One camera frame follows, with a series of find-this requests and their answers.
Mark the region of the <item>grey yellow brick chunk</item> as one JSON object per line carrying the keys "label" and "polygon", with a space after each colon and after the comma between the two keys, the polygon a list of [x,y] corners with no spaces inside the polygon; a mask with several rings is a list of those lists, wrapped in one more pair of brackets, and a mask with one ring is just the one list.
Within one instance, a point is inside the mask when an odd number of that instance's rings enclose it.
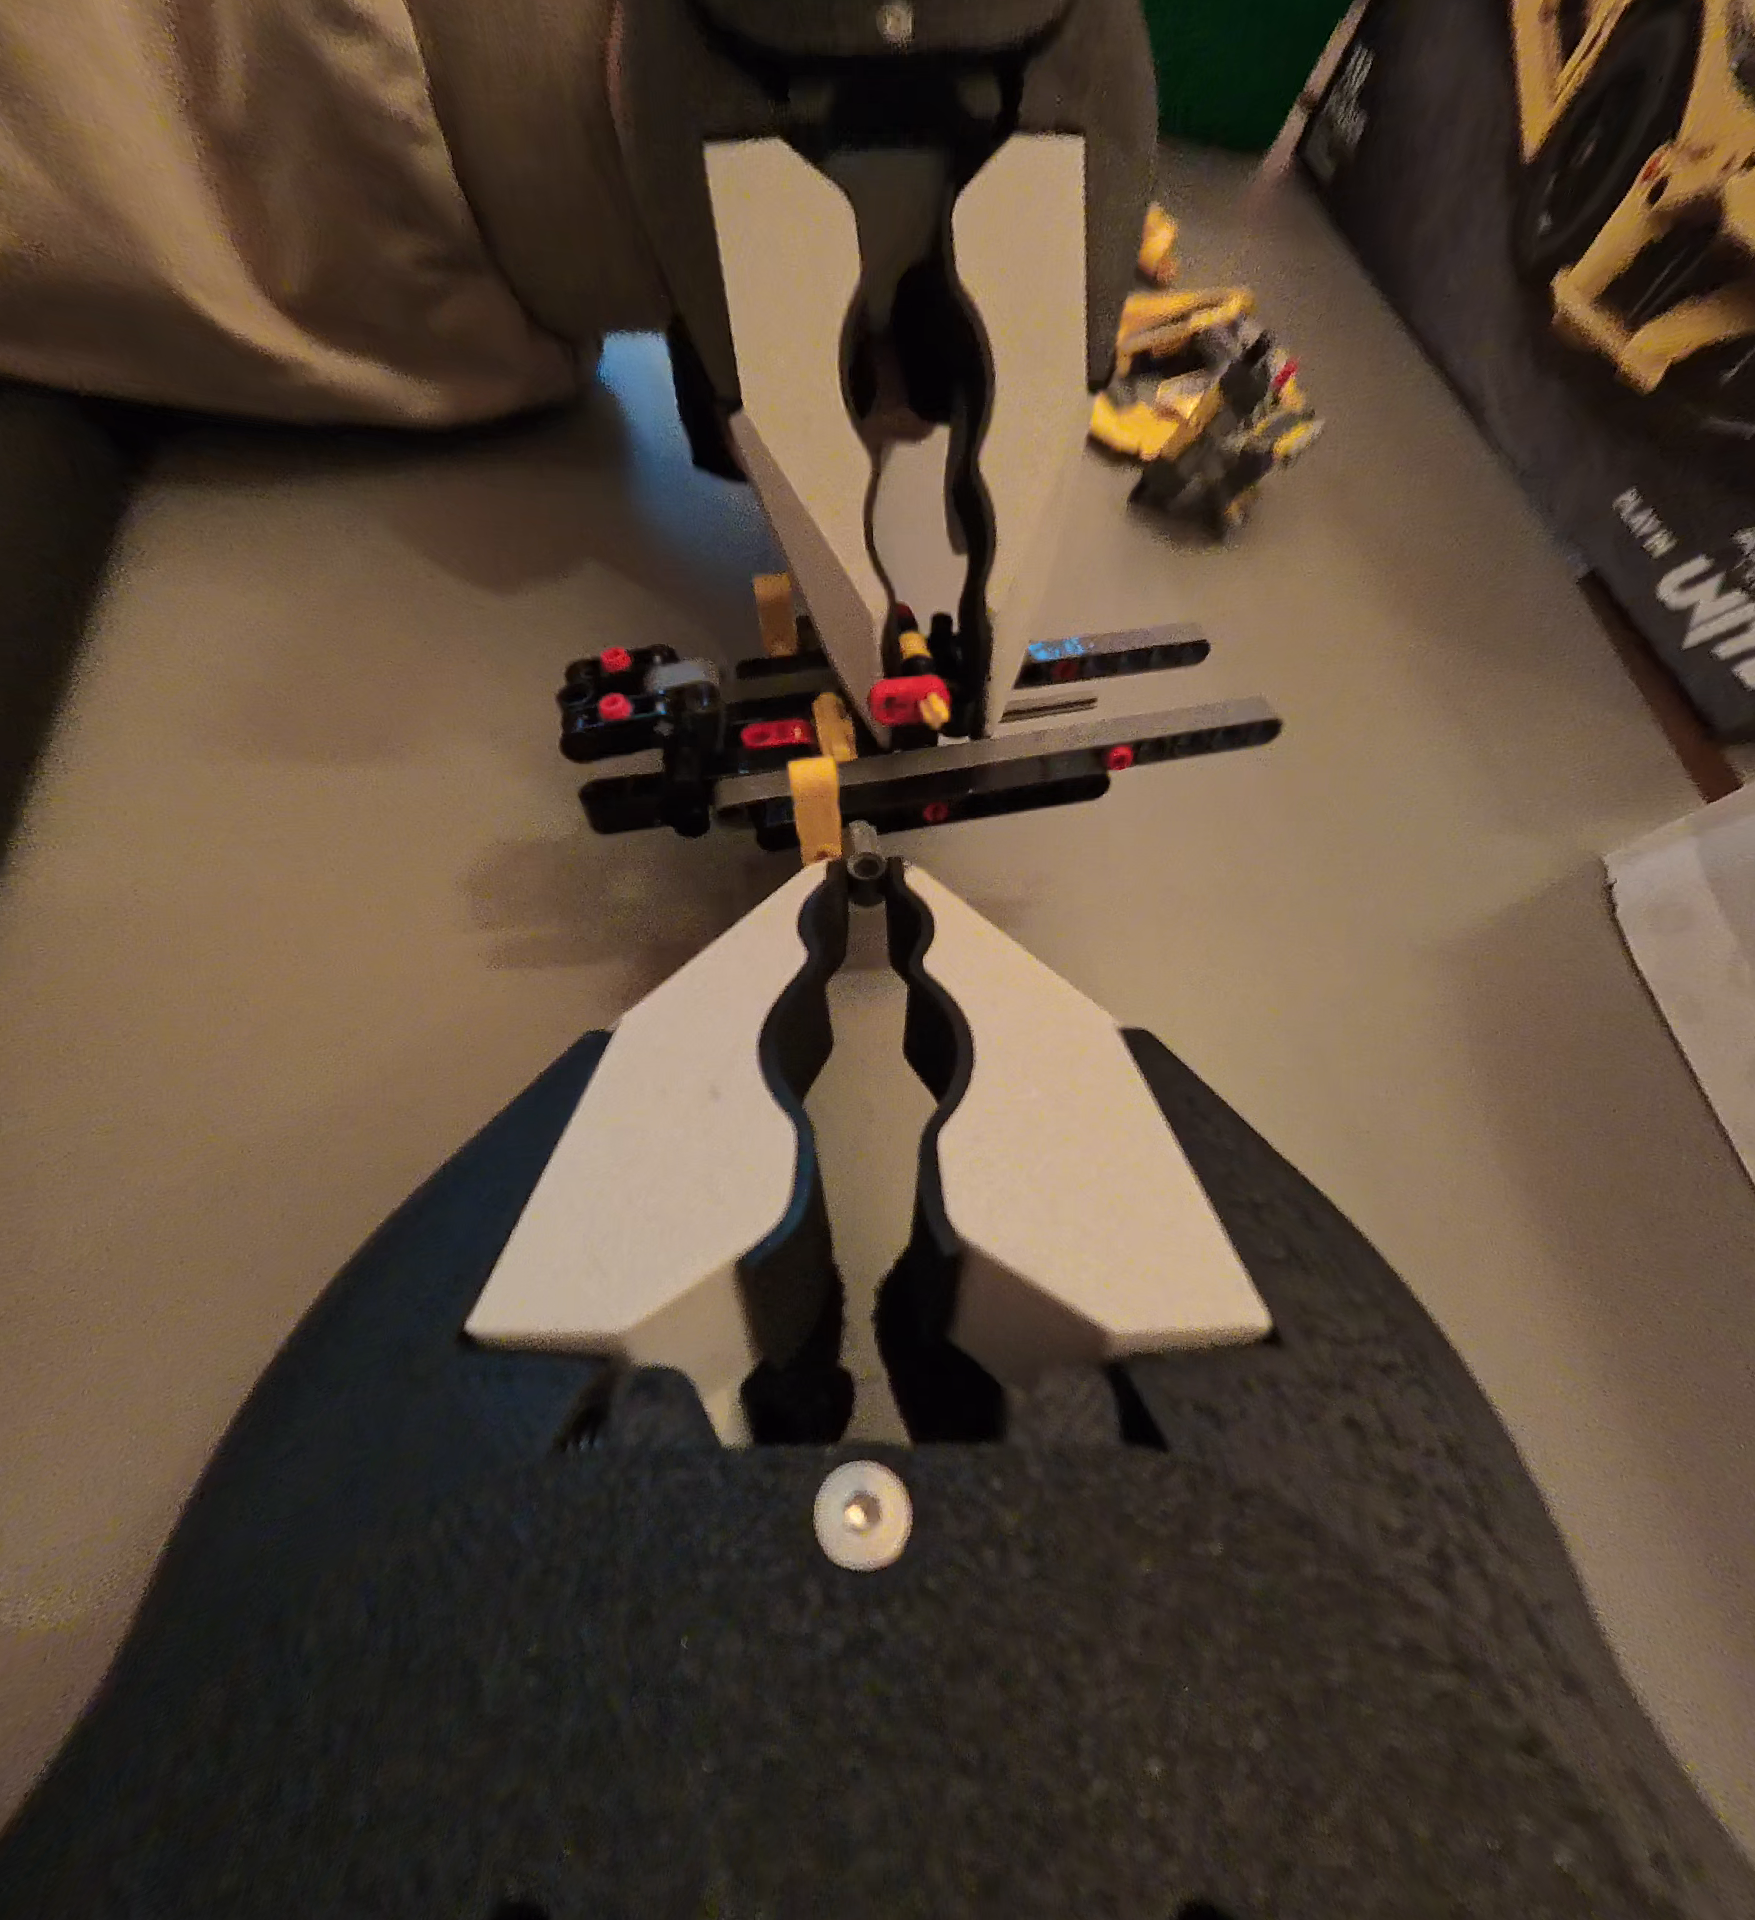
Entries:
{"label": "grey yellow brick chunk", "polygon": [[1297,376],[1297,358],[1270,331],[1232,350],[1201,406],[1146,459],[1129,507],[1178,520],[1212,541],[1232,540],[1265,482],[1321,439],[1323,421]]}

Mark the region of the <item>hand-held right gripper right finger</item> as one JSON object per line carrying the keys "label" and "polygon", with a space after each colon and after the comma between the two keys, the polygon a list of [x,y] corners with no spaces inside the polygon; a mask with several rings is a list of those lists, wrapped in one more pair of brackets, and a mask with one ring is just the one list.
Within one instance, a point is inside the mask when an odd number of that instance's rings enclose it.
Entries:
{"label": "hand-held right gripper right finger", "polygon": [[874,1307],[908,1435],[994,1442],[1050,1382],[1269,1339],[1132,1035],[921,865],[890,865],[885,915],[933,1100]]}

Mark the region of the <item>black grey brick chassis assembly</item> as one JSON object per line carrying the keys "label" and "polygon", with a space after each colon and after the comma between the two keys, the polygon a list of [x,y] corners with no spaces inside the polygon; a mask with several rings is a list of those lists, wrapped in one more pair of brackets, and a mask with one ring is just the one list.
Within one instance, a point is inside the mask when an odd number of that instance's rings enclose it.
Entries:
{"label": "black grey brick chassis assembly", "polygon": [[918,623],[909,607],[863,720],[794,578],[759,575],[751,588],[761,652],[737,667],[665,643],[610,645],[565,665],[561,749],[598,769],[577,794],[594,834],[702,838],[726,827],[762,851],[797,852],[785,767],[799,756],[832,755],[841,827],[869,821],[885,838],[1087,804],[1124,772],[1247,755],[1282,733],[1261,700],[1103,713],[1106,687],[1210,657],[1187,624],[1034,643],[999,733],[964,733],[964,639],[948,613]]}

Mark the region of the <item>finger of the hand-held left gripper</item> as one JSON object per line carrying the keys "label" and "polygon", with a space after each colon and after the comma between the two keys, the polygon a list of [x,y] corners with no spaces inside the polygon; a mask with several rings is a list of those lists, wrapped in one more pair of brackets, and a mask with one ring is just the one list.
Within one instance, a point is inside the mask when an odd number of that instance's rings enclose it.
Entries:
{"label": "finger of the hand-held left gripper", "polygon": [[891,598],[873,561],[873,453],[843,389],[857,216],[776,137],[713,140],[702,165],[741,395],[735,448],[843,697],[869,722]]}
{"label": "finger of the hand-held left gripper", "polygon": [[954,206],[954,265],[986,358],[970,459],[986,508],[978,560],[981,725],[1004,725],[1039,635],[1062,507],[1090,426],[1084,143],[1013,135]]}

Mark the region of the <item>person's left forearm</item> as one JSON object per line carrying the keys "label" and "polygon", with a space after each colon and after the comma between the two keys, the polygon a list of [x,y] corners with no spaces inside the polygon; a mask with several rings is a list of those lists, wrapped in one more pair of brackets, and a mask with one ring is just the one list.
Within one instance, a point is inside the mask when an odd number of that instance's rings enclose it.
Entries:
{"label": "person's left forearm", "polygon": [[0,377],[399,428],[577,396],[670,315],[615,14],[0,3]]}

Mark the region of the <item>yellow brick panel assembly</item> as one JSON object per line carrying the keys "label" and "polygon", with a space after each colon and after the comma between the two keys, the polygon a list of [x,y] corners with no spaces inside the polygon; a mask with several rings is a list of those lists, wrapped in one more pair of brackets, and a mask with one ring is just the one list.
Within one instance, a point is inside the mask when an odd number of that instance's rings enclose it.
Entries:
{"label": "yellow brick panel assembly", "polygon": [[1092,404],[1090,440],[1138,464],[1163,459],[1217,413],[1228,369],[1255,334],[1244,285],[1183,285],[1178,227],[1149,205],[1135,287],[1123,311],[1116,372]]}

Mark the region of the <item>dark toy car set box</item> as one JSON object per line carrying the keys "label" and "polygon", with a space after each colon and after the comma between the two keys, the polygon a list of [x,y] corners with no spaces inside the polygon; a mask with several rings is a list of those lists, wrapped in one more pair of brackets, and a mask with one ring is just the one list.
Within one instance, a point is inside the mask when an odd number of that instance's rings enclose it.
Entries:
{"label": "dark toy car set box", "polygon": [[1297,160],[1706,731],[1755,741],[1755,3],[1368,4]]}

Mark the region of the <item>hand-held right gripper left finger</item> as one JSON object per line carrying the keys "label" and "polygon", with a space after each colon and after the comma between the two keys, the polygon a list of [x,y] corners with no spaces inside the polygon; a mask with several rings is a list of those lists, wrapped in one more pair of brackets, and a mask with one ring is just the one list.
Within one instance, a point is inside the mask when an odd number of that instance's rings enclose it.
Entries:
{"label": "hand-held right gripper left finger", "polygon": [[490,1350],[679,1372],[719,1440],[840,1301],[807,1099],[832,1051],[841,863],[785,881],[628,1009],[465,1319]]}

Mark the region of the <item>green plastic storage box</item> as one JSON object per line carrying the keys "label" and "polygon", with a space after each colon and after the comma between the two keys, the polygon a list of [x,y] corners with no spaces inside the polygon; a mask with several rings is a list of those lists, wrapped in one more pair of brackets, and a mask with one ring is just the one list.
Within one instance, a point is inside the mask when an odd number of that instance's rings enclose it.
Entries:
{"label": "green plastic storage box", "polygon": [[1262,153],[1350,3],[1143,3],[1163,140]]}

